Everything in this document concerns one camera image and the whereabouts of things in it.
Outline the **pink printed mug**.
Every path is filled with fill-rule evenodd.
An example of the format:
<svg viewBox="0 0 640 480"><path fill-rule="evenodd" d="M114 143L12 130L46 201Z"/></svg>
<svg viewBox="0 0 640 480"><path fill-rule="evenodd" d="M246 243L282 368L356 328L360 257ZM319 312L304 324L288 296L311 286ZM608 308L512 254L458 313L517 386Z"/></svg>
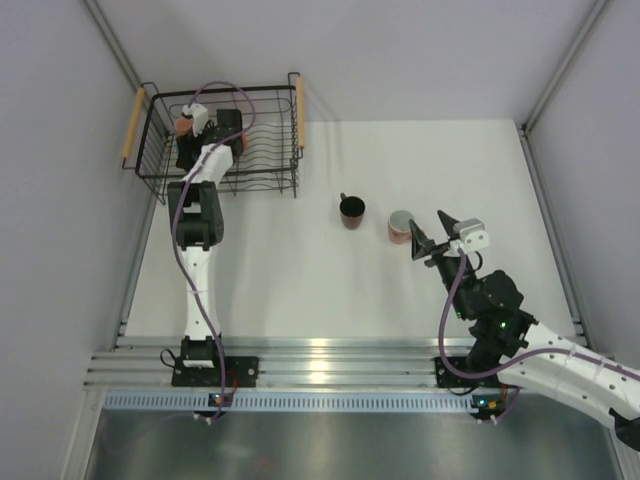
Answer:
<svg viewBox="0 0 640 480"><path fill-rule="evenodd" d="M401 245L411 241L411 220L414 220L414 216L407 210L396 210L391 213L387 228L388 237L392 243Z"/></svg>

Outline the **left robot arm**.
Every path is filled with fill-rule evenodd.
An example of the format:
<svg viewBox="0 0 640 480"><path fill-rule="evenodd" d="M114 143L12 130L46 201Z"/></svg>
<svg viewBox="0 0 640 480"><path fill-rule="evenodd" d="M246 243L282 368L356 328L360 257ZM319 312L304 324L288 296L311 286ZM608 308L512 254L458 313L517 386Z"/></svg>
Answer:
<svg viewBox="0 0 640 480"><path fill-rule="evenodd" d="M168 186L169 218L174 253L186 280L186 327L181 344L183 369L193 369L204 384L215 386L227 376L228 363L219 356L221 327L210 306L211 268L224 236L218 187L244 147L242 114L222 109L219 122L207 107L192 103L175 122L177 166L186 172Z"/></svg>

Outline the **salmon dotted mug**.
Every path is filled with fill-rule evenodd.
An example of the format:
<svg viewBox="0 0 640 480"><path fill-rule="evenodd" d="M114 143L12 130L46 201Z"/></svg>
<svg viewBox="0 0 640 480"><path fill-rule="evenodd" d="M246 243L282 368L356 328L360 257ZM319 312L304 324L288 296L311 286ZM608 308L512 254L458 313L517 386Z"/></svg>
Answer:
<svg viewBox="0 0 640 480"><path fill-rule="evenodd" d="M194 121L192 117L179 117L174 124L175 136L177 138L193 136L193 125Z"/></svg>

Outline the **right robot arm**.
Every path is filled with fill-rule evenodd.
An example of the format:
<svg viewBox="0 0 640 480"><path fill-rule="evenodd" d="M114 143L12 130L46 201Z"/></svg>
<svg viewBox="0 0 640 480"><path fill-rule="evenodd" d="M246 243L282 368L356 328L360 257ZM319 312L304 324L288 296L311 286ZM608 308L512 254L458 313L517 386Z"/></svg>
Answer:
<svg viewBox="0 0 640 480"><path fill-rule="evenodd" d="M572 407L614 432L627 447L639 448L639 372L551 330L522 304L514 280L497 269L480 276L469 263L489 245L476 218L458 221L438 213L444 243L429 238L414 220L411 256L438 271L447 297L438 333L449 314L470 322L474 342L461 365L438 349L445 371L482 386L498 382L524 388Z"/></svg>

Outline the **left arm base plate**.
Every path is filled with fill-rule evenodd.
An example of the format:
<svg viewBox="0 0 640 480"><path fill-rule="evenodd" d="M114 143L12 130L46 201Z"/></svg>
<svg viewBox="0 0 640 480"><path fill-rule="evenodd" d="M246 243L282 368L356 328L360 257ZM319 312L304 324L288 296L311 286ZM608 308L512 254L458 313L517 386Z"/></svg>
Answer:
<svg viewBox="0 0 640 480"><path fill-rule="evenodd" d="M255 356L227 356L225 358L225 386L253 388L259 372L259 358ZM174 365L171 386L179 388L220 387L222 374L218 364L185 366L179 359Z"/></svg>

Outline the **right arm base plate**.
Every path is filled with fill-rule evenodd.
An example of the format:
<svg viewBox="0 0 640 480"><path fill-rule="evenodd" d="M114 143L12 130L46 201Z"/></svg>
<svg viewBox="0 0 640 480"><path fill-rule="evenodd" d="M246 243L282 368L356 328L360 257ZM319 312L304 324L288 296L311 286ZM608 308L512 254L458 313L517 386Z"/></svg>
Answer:
<svg viewBox="0 0 640 480"><path fill-rule="evenodd" d="M464 371L466 374L485 372L490 370L491 368L494 368L494 366L484 368L480 367L476 372L475 370L471 369L470 364L467 364L468 358L465 356L450 356L447 357L447 360L455 369ZM507 374L503 372L480 379L469 379L466 377L462 377L452 372L451 369L447 368L441 357L436 357L434 359L434 367L436 375L436 386L440 389L445 389L450 393L456 395L470 394L478 389L499 390L503 386L509 388L521 386L520 384L515 383L517 379L514 380L511 378L511 376L507 377Z"/></svg>

